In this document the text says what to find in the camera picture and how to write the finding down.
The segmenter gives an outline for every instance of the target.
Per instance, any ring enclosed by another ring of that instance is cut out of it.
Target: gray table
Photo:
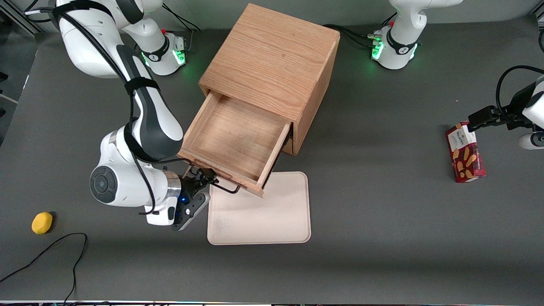
[[[196,33],[189,64],[156,77],[185,128],[204,100],[197,81],[226,35]],[[526,131],[481,130],[488,177],[461,185],[444,136],[494,103],[508,67],[542,66],[537,35],[530,17],[430,25],[401,71],[382,69],[343,38],[300,155],[282,154],[275,168],[307,174],[312,238],[224,247],[206,239],[207,211],[173,232],[147,225],[141,209],[93,199],[88,178],[100,140],[126,122],[128,99],[119,80],[77,70],[59,35],[39,36],[0,150],[0,274],[61,235],[83,231],[90,242],[78,267],[78,299],[541,305],[543,153],[517,146]],[[537,76],[514,72],[505,103]],[[30,231],[41,211],[58,214],[46,236]],[[55,247],[0,285],[0,299],[63,299],[80,245],[73,237]]]

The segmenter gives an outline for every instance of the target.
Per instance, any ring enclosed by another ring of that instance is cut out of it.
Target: wooden cabinet
[[[297,155],[329,86],[339,32],[249,4],[199,86],[180,156],[248,191],[281,150]]]

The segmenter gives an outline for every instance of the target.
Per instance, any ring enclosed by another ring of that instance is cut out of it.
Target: green led light
[[[381,41],[377,46],[374,47],[374,51],[372,52],[372,57],[374,59],[379,59],[381,55],[381,51],[384,49],[384,43]]]
[[[149,67],[149,63],[147,62],[147,59],[145,58],[144,53],[141,53],[141,57],[144,59],[145,64]]]
[[[413,56],[416,54],[417,44],[413,47],[412,55],[410,55],[410,59],[413,58]]]
[[[172,50],[172,54],[174,54],[174,57],[176,58],[178,65],[181,66],[185,64],[185,52]]]

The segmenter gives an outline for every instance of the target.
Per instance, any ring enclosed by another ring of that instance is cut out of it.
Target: beige tray
[[[220,185],[233,189],[226,181]],[[229,194],[210,186],[208,241],[214,245],[304,243],[310,239],[308,178],[274,172],[264,197],[245,190]]]

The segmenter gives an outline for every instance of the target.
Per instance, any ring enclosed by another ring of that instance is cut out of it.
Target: open drawer
[[[262,197],[290,127],[283,117],[210,91],[178,155]]]

